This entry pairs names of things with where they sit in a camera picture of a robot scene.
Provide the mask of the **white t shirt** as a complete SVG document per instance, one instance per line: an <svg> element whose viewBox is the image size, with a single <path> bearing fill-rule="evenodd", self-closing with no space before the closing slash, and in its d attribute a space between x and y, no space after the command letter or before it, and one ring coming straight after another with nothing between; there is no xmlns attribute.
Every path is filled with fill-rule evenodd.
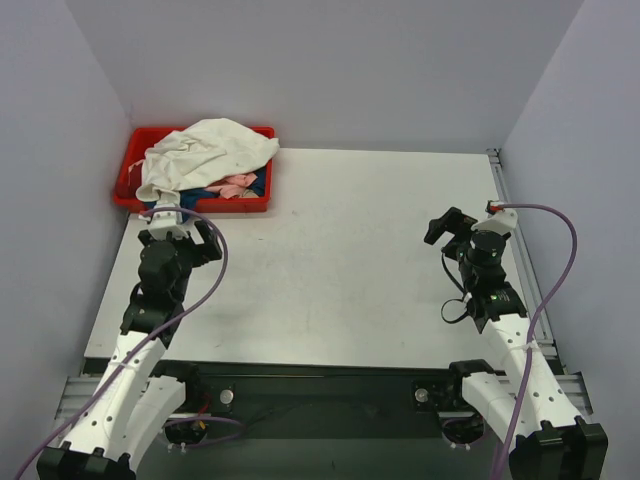
<svg viewBox="0 0 640 480"><path fill-rule="evenodd" d="M230 119L205 119L174 130L147 148L141 161L138 200L177 203L180 192L266 166L279 150L269 138Z"/></svg>

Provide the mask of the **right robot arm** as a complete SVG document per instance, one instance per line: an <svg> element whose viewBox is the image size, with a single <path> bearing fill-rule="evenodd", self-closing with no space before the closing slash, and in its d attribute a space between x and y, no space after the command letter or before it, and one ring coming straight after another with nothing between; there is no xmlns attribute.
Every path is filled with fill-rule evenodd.
<svg viewBox="0 0 640 480"><path fill-rule="evenodd" d="M452 236L441 257L458 265L453 283L465 308L461 317L473 321L516 390L509 393L483 361L457 362L443 383L444 399L455 408L472 407L496 435L500 449L491 478L598 479L608 437L568 399L540 350L535 327L546 306L529 315L502 266L520 208L490 201L486 219L476 220L451 207L429 223L425 243Z"/></svg>

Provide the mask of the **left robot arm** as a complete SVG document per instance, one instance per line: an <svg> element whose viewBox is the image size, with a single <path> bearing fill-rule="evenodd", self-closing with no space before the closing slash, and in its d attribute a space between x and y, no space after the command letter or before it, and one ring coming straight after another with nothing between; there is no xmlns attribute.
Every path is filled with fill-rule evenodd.
<svg viewBox="0 0 640 480"><path fill-rule="evenodd" d="M152 219L139 233L143 245L138 282L123 315L114 352L92 396L58 427L58 446L45 444L36 463L41 479L133 479L153 439L176 410L202 399L201 385L186 376L155 375L182 319L194 269L228 264L219 229L204 217L194 241L180 225Z"/></svg>

